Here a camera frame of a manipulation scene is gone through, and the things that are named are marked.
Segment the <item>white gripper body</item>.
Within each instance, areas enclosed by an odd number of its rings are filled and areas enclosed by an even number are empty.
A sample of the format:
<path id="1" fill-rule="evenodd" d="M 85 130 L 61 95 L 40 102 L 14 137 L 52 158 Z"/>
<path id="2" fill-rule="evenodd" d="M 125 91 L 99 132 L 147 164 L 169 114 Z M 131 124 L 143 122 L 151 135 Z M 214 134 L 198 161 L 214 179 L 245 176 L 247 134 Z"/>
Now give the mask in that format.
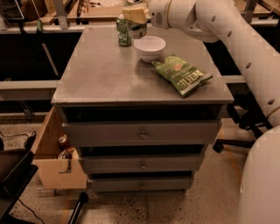
<path id="1" fill-rule="evenodd" d="M 172 0 L 150 0 L 148 3 L 151 23 L 158 28 L 169 29 L 168 11 Z"/>

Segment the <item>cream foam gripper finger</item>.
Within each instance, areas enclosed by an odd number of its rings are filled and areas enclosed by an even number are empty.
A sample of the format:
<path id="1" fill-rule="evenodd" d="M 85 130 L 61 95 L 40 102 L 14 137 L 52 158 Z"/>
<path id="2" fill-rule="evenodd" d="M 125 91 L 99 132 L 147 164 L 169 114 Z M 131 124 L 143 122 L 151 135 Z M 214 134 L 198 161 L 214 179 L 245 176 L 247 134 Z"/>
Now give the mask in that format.
<path id="1" fill-rule="evenodd" d="M 126 20 L 137 24 L 145 24 L 151 20 L 150 11 L 147 3 L 126 3 L 122 7 L 122 14 Z"/>

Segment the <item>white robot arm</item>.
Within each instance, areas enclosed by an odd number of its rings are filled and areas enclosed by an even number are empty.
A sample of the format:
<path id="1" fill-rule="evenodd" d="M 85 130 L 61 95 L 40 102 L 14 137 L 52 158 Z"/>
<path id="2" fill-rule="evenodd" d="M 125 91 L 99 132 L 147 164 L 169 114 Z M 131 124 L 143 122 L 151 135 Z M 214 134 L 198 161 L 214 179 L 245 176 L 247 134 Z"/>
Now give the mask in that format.
<path id="1" fill-rule="evenodd" d="M 237 224 L 280 224 L 279 53 L 246 22 L 233 0 L 148 0 L 123 7 L 122 14 L 205 42 L 222 41 L 272 126 L 247 155 Z"/>

